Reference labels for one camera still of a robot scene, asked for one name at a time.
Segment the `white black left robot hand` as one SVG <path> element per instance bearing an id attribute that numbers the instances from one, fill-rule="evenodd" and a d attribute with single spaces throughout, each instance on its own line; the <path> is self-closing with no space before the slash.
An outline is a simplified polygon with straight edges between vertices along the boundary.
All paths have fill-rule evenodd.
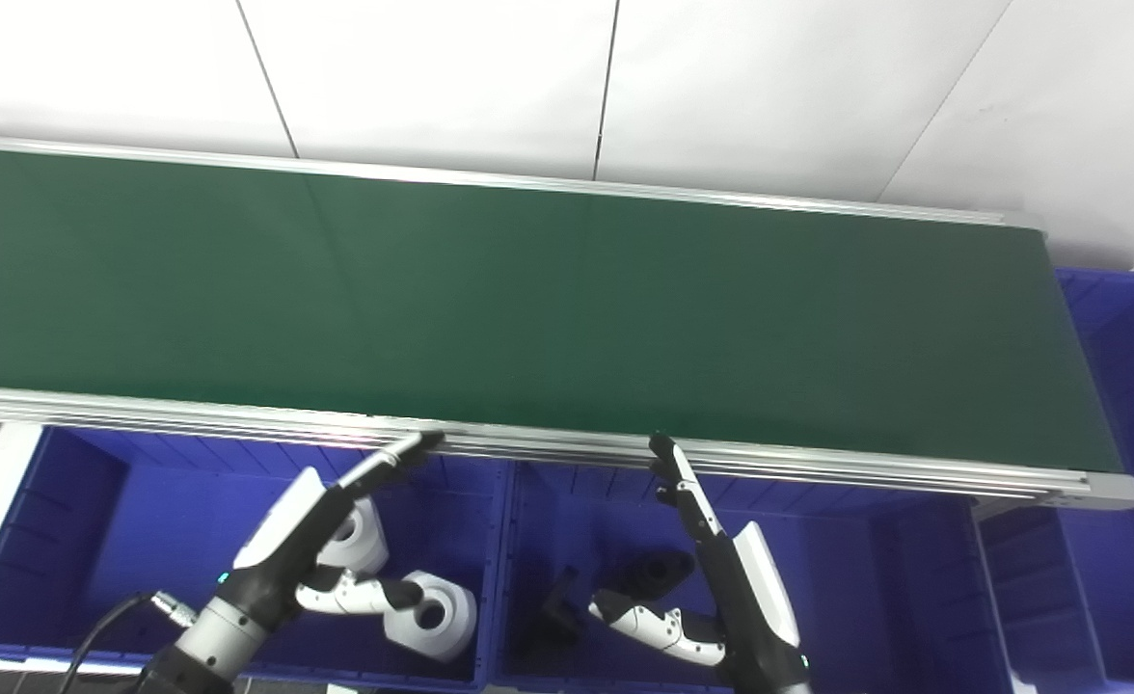
<path id="1" fill-rule="evenodd" d="M 357 501 L 420 465 L 443 440 L 443 431 L 414 432 L 369 452 L 332 485 L 324 485 L 315 468 L 304 469 L 232 558 L 231 572 L 215 589 L 210 609 L 240 616 L 242 627 L 273 633 L 303 609 L 301 587 L 308 589 L 314 611 L 369 615 L 420 606 L 424 589 L 415 581 L 372 574 L 347 579 L 341 568 L 318 558 Z"/>

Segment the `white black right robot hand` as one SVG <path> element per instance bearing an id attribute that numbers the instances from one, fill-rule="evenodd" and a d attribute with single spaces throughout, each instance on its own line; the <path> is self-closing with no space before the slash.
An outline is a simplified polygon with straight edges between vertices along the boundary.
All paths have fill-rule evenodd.
<path id="1" fill-rule="evenodd" d="M 662 609 L 650 601 L 599 589 L 589 613 L 643 646 L 705 667 L 735 693 L 809 693 L 809 659 L 799 648 L 799 627 L 782 575 L 764 531 L 750 520 L 729 533 L 682 445 L 655 432 L 650 468 L 661 480 L 659 502 L 677 511 L 687 533 L 716 615 Z"/>

